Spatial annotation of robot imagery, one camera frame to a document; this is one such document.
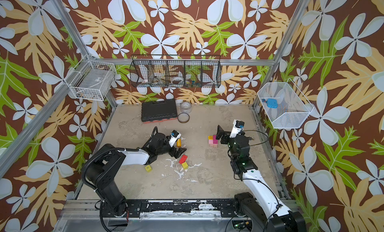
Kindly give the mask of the orange rectangular block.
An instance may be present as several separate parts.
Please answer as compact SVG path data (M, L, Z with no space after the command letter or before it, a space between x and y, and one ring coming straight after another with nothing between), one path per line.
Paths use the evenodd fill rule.
M177 140L177 148L180 148L182 146L182 141L181 139Z

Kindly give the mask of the magenta block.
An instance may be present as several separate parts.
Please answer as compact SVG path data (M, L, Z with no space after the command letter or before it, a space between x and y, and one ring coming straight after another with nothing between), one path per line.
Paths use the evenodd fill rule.
M213 135L213 144L214 145L218 144L218 140L217 140L217 136L216 135Z

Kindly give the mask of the pink rectangular block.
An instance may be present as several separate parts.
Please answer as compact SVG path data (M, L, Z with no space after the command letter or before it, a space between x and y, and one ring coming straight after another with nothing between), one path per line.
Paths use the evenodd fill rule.
M216 140L209 140L210 147L217 148L218 147L218 141Z

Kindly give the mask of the small yellow block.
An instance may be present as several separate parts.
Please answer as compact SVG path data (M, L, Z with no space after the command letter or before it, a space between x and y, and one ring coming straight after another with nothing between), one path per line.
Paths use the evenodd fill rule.
M187 170L189 168L187 162L182 163L182 167L184 170Z

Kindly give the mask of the yellow green cube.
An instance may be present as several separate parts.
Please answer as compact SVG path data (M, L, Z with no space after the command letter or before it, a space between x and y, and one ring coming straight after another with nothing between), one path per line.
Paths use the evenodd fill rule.
M151 167L150 165L147 165L147 166L145 166L145 170L149 173L149 172L151 172L153 169L152 169L152 167Z

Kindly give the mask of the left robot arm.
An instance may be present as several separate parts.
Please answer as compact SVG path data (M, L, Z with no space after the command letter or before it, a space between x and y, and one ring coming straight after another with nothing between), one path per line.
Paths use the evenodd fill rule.
M107 207L112 215L121 217L128 211L127 199L115 182L120 168L131 165L149 166L158 156L164 154L178 159L187 150L175 147L180 137L181 133L176 130L166 136L154 127L150 138L141 148L127 149L105 144L83 165L81 180L99 196L101 209Z

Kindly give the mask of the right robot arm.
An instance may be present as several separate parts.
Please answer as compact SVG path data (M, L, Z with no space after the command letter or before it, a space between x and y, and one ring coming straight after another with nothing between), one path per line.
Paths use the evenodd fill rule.
M234 179L243 182L250 193L235 195L237 213L252 222L252 232L306 232L300 212L293 212L267 184L250 157L251 137L246 136L243 121L234 121L230 132L217 127L216 139L228 146Z

